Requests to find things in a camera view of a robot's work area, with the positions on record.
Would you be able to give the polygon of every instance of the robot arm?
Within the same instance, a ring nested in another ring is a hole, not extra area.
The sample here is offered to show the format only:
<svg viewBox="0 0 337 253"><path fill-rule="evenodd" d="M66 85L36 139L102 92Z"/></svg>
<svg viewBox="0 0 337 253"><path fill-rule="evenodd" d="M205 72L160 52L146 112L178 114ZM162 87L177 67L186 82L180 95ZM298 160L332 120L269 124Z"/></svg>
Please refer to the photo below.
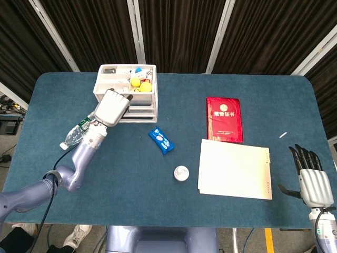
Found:
<svg viewBox="0 0 337 253"><path fill-rule="evenodd" d="M127 98L114 90L107 90L95 110L97 122L90 125L83 141L76 148L72 160L74 169L59 166L49 171L43 180L17 191L0 193L0 231L6 217L12 212L27 212L57 194L57 188L68 191L78 190L84 180L85 171L96 150L107 135L107 127L115 126L130 105L132 96Z"/></svg>
<svg viewBox="0 0 337 253"><path fill-rule="evenodd" d="M323 171L319 157L295 144L291 150L301 191L291 191L281 184L280 190L291 197L302 199L311 208L309 219L315 232L315 241L319 253L337 253L337 225L329 211L334 203L328 175Z"/></svg>

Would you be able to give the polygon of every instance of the plastic water bottle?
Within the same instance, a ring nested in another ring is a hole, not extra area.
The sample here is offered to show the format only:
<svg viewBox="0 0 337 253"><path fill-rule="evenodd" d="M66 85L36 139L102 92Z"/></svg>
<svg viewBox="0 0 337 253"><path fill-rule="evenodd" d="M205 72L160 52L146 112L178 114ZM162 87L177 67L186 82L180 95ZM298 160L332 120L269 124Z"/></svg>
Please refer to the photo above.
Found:
<svg viewBox="0 0 337 253"><path fill-rule="evenodd" d="M86 130L89 128L90 123L95 120L95 111L90 113L87 117L85 117L79 124L73 127L68 133L65 141L60 143L60 147L63 150L67 150L70 146L73 146L79 143L83 136L85 135Z"/></svg>

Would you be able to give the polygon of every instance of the small jar lid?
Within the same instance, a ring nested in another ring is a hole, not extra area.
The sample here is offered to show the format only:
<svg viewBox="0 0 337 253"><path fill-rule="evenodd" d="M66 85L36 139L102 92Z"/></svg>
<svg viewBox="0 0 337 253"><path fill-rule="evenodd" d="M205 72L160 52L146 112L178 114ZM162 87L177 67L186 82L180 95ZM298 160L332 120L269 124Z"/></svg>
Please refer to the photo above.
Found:
<svg viewBox="0 0 337 253"><path fill-rule="evenodd" d="M178 166L174 170L174 178L180 182L183 182L189 178L190 172L185 166Z"/></svg>

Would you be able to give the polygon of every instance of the white storage drawer box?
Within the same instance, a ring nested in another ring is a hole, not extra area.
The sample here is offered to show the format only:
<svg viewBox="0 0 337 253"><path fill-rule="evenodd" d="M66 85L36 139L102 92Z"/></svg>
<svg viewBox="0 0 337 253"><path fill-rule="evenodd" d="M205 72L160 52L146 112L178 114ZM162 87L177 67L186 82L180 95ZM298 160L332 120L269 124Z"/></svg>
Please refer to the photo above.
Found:
<svg viewBox="0 0 337 253"><path fill-rule="evenodd" d="M151 92L140 92L131 86L130 80L142 74L152 84ZM133 95L129 110L124 114L120 122L126 123L156 123L158 114L158 89L157 71L155 65L127 65L111 64L101 65L94 94L98 101L101 101L105 91L113 88L119 94L127 97Z"/></svg>

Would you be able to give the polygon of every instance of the white paper folder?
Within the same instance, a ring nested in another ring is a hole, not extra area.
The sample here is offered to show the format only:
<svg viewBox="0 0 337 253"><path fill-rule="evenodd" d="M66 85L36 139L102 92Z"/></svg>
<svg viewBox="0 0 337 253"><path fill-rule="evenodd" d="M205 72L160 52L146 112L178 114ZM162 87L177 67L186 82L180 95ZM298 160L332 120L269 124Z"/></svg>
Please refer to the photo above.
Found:
<svg viewBox="0 0 337 253"><path fill-rule="evenodd" d="M269 149L202 140L198 189L202 194L271 200Z"/></svg>

